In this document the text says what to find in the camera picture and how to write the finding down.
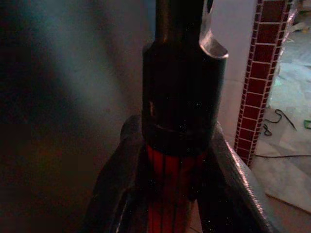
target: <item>cable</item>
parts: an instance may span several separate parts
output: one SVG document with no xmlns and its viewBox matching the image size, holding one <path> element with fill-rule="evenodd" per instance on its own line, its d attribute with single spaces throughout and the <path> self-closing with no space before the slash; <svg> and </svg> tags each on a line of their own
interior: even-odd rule
<svg viewBox="0 0 311 233">
<path fill-rule="evenodd" d="M 263 156 L 263 155 L 256 155 L 256 157 L 260 158 L 268 158 L 268 159 L 277 159 L 277 158 L 294 158 L 294 157 L 311 157 L 311 155 L 283 155 L 283 156 Z"/>
<path fill-rule="evenodd" d="M 270 123 L 277 124 L 277 123 L 279 123 L 279 122 L 282 120 L 282 115 L 283 115 L 283 116 L 288 120 L 288 122 L 291 124 L 291 126 L 297 131 L 295 125 L 291 122 L 291 120 L 288 118 L 288 116 L 286 116 L 285 113 L 283 113 L 280 109 L 276 109 L 274 112 L 279 116 L 279 119 L 278 119 L 278 120 L 272 121 L 272 120 L 265 119 L 265 120 L 263 120 L 263 122 L 268 121 L 268 122 L 270 122 Z M 264 128 L 264 130 L 265 130 L 265 131 L 263 132 L 264 135 L 266 135 L 266 136 L 272 136 L 272 132 L 269 130 L 267 124 L 264 123 L 264 124 L 263 124 L 263 128 Z"/>
</svg>

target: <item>white floor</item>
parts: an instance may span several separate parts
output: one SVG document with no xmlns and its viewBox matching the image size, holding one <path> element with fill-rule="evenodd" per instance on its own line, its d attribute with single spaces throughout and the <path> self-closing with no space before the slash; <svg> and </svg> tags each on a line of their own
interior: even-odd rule
<svg viewBox="0 0 311 233">
<path fill-rule="evenodd" d="M 311 26 L 311 15 L 301 18 Z M 278 124 L 267 123 L 272 136 L 261 134 L 252 170 L 267 194 L 311 213 L 311 31 L 294 32 L 285 43 L 280 73 L 275 79 L 265 119 L 277 120 L 282 110 L 297 131 L 283 117 Z"/>
</svg>

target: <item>wall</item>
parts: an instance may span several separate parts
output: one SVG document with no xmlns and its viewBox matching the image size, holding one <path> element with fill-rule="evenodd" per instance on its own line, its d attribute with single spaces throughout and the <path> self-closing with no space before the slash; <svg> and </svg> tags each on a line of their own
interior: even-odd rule
<svg viewBox="0 0 311 233">
<path fill-rule="evenodd" d="M 255 7 L 256 0 L 215 0 L 213 4 L 212 32 L 229 52 L 218 120 L 231 146 L 238 122 Z"/>
<path fill-rule="evenodd" d="M 12 59 L 3 86 L 23 114 L 16 119 L 31 126 L 31 141 L 14 153 L 14 145 L 1 144 L 2 185 L 24 186 L 22 196 L 43 200 L 32 202 L 36 217 L 52 211 L 64 228 L 75 221 L 74 232 L 122 124 L 141 109 L 141 51 L 151 38 L 146 10 L 140 0 L 6 3 L 2 48 Z M 18 101 L 9 97 L 16 94 Z M 13 139 L 20 131 L 5 132 Z M 10 208 L 5 213 L 29 214 Z"/>
</svg>

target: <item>tiled column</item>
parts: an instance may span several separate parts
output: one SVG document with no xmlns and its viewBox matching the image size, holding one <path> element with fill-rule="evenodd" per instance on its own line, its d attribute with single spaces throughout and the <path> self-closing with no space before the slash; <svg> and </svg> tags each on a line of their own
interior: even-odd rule
<svg viewBox="0 0 311 233">
<path fill-rule="evenodd" d="M 294 0 L 258 0 L 234 149 L 249 166 L 261 131 L 282 44 L 295 14 Z"/>
</svg>

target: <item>electrical cord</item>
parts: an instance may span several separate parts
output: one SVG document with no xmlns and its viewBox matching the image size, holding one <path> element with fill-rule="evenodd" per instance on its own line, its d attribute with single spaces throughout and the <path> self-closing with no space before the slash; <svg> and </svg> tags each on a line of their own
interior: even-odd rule
<svg viewBox="0 0 311 233">
<path fill-rule="evenodd" d="M 277 158 L 294 158 L 294 157 L 311 157 L 311 155 L 283 155 L 283 156 L 264 156 L 254 154 L 256 157 L 260 158 L 268 158 L 268 159 L 277 159 Z"/>
<path fill-rule="evenodd" d="M 263 120 L 263 122 L 267 121 L 267 122 L 270 122 L 270 123 L 277 124 L 277 123 L 279 123 L 279 122 L 282 120 L 282 117 L 284 116 L 284 117 L 288 120 L 288 122 L 291 124 L 291 126 L 297 131 L 295 125 L 291 122 L 291 120 L 288 118 L 288 116 L 286 116 L 285 113 L 283 113 L 280 109 L 276 109 L 274 112 L 279 116 L 279 119 L 278 119 L 278 120 L 272 121 L 272 120 L 265 119 L 265 120 Z M 264 123 L 264 124 L 263 124 L 263 128 L 264 128 L 264 130 L 265 130 L 265 131 L 263 132 L 264 135 L 266 135 L 266 136 L 272 136 L 272 132 L 269 130 L 267 124 Z"/>
</svg>

